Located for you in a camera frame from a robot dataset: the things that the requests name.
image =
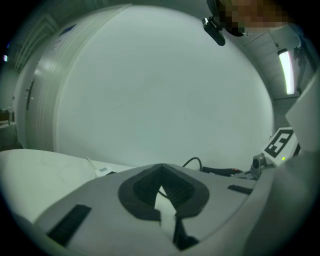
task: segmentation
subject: ceiling light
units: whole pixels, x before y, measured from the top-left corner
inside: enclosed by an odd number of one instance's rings
[[[290,55],[287,49],[283,49],[278,51],[278,55],[282,64],[282,69],[285,78],[286,84],[286,94],[294,94],[295,93],[295,85],[294,85],[294,72],[292,70],[292,64],[290,60]]]

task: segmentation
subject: wall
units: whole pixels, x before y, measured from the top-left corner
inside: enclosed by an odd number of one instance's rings
[[[132,6],[79,52],[56,101],[59,153],[130,166],[198,156],[248,170],[268,142],[273,109],[261,77],[199,19]]]
[[[19,73],[13,67],[3,63],[0,70],[0,109],[13,108],[13,96],[18,76]]]
[[[276,131],[281,127],[290,127],[290,124],[286,119],[286,114],[296,101],[297,98],[284,98],[273,101],[274,124]]]

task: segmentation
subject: white cylindrical structure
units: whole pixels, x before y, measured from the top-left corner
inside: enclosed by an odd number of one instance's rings
[[[46,39],[40,45],[40,47],[36,49],[36,51],[24,65],[16,82],[16,87],[14,91],[15,99],[13,101],[13,110],[15,114],[17,139],[24,148],[28,148],[26,139],[26,111],[29,89],[31,87],[35,75],[38,72],[38,62],[51,40],[52,38]]]
[[[261,77],[201,20],[126,5],[64,29],[37,67],[28,148],[129,166],[197,156],[248,170],[269,140],[273,108]]]

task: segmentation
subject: cable connector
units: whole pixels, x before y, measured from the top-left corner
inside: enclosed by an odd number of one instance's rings
[[[95,173],[95,176],[97,178],[100,178],[100,177],[103,177],[103,176],[106,176],[110,173],[113,173],[113,171],[107,167],[103,167],[103,168],[100,168],[100,169],[95,169],[94,170],[94,173]]]

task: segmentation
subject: white table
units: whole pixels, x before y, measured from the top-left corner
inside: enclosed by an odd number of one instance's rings
[[[92,160],[114,172],[130,166]],[[16,149],[0,152],[0,185],[13,212],[34,223],[49,206],[95,178],[87,159],[49,151]]]

